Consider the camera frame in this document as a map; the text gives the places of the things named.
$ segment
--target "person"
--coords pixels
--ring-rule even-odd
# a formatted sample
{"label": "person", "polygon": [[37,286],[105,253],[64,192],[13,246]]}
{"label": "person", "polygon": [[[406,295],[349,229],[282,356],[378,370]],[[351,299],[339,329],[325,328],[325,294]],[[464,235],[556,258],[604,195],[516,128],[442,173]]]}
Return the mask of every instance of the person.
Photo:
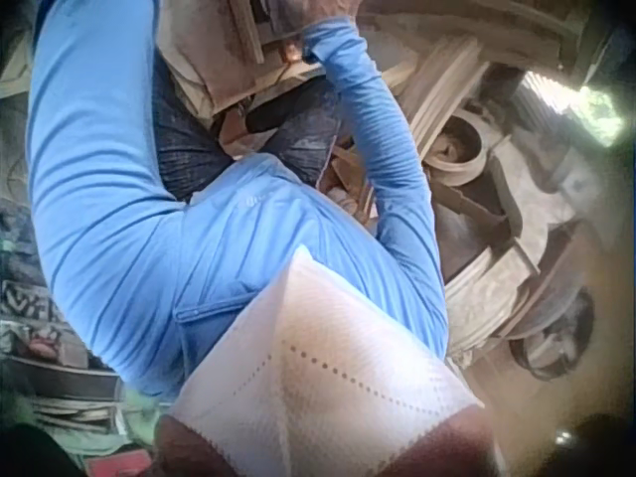
{"label": "person", "polygon": [[[145,475],[490,475],[492,429],[442,361],[430,191],[360,1],[267,3],[326,80],[234,162],[174,95],[156,2],[43,2],[27,156],[56,302],[129,385],[177,397]],[[375,237],[311,187],[341,111]]]}

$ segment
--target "dark pants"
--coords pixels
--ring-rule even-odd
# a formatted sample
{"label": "dark pants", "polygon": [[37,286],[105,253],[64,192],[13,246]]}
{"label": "dark pants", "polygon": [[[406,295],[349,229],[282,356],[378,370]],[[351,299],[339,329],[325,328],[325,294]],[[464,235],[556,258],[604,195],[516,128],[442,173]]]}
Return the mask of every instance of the dark pants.
{"label": "dark pants", "polygon": [[[189,201],[235,161],[179,100],[160,55],[155,56],[152,102],[161,179],[177,200]],[[259,106],[246,118],[252,133],[278,128],[261,152],[276,156],[312,187],[325,168],[340,125],[337,95],[324,77]]]}

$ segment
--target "red object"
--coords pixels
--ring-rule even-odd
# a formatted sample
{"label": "red object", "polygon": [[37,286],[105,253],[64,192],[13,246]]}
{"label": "red object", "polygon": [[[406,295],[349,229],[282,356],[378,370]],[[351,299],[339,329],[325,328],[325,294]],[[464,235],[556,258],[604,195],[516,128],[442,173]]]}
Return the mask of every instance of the red object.
{"label": "red object", "polygon": [[108,457],[93,457],[85,462],[89,477],[133,477],[150,467],[145,450],[133,450]]}

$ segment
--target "person's right arm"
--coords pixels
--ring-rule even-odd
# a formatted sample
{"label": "person's right arm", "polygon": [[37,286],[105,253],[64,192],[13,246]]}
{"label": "person's right arm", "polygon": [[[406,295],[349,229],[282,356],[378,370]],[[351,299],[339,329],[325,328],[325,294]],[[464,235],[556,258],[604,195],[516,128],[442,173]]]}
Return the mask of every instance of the person's right arm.
{"label": "person's right arm", "polygon": [[341,95],[376,190],[378,240],[410,278],[429,311],[429,319],[411,331],[443,357],[448,326],[430,189],[408,124],[349,17],[313,25],[304,36],[309,52]]}

